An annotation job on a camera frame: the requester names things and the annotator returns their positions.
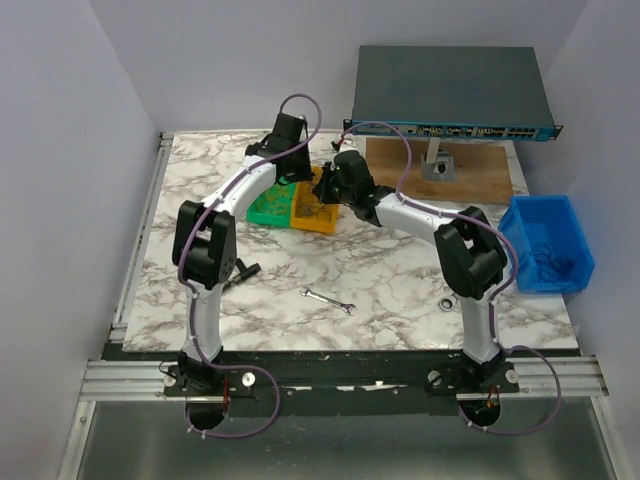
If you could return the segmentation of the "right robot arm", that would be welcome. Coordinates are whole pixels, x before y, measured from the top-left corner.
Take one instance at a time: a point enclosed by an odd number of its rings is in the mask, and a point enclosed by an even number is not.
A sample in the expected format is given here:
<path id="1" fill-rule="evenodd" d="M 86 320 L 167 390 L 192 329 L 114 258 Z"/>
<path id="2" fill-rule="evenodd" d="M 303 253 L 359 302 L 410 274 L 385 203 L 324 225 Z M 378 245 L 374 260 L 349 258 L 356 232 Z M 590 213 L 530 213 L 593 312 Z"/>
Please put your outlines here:
<path id="1" fill-rule="evenodd" d="M 366 160 L 355 150 L 341 152 L 322 166 L 313 194 L 325 204 L 349 207 L 363 222 L 400 230 L 435 246 L 443 278 L 460 301 L 461 382 L 474 392 L 493 384 L 504 363 L 493 301 L 507 255 L 484 212 L 477 207 L 441 210 L 377 185 Z"/>

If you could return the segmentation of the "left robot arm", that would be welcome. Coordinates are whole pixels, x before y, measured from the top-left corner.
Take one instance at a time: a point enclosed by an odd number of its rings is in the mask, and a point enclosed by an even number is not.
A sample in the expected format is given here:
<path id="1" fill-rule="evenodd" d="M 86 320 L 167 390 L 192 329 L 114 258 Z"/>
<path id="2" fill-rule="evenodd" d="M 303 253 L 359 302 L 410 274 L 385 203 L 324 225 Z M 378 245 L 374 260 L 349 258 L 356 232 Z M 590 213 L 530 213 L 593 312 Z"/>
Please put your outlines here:
<path id="1" fill-rule="evenodd" d="M 220 305 L 236 266 L 236 221 L 277 182 L 312 178 L 308 142 L 304 117 L 278 114 L 272 131 L 246 148 L 229 180 L 202 201 L 185 201 L 179 208 L 172 261 L 189 294 L 189 311 L 178 371 L 201 395 L 221 385 L 221 369 L 212 363 L 222 351 Z"/>

